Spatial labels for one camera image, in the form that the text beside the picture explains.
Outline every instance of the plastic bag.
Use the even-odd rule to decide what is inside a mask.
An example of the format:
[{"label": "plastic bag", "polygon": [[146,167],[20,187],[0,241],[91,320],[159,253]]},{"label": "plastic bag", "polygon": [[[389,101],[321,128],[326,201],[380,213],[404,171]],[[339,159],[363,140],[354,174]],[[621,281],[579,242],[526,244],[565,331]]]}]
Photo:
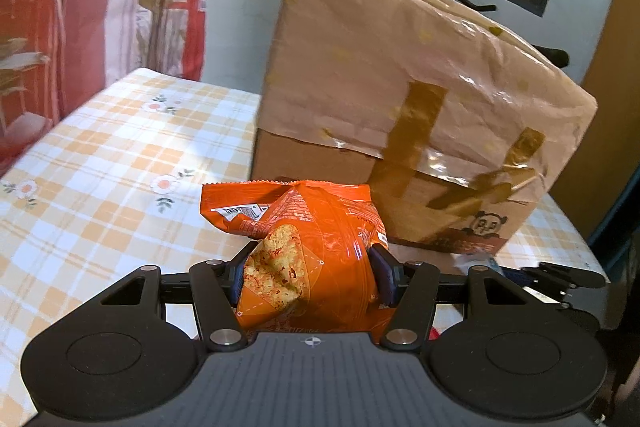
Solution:
[{"label": "plastic bag", "polygon": [[380,305],[367,257],[385,228],[367,185],[246,182],[202,188],[200,213],[225,232],[261,239],[244,266],[236,308],[248,330],[370,331]]}]

